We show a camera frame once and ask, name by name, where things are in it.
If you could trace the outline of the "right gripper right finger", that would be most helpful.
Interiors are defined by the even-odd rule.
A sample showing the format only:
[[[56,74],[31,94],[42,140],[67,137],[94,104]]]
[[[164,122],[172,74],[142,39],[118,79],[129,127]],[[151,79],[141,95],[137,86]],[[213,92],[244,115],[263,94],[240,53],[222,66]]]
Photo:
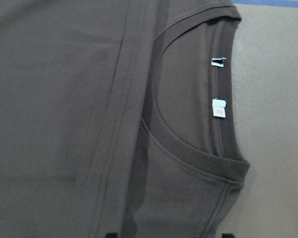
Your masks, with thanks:
[[[222,234],[221,238],[234,238],[234,234]]]

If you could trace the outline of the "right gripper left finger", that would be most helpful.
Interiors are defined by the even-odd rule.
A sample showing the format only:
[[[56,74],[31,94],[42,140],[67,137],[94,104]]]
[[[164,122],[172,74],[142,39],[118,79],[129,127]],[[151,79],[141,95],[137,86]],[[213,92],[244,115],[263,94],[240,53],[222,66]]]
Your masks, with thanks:
[[[107,233],[105,238],[118,238],[118,233]]]

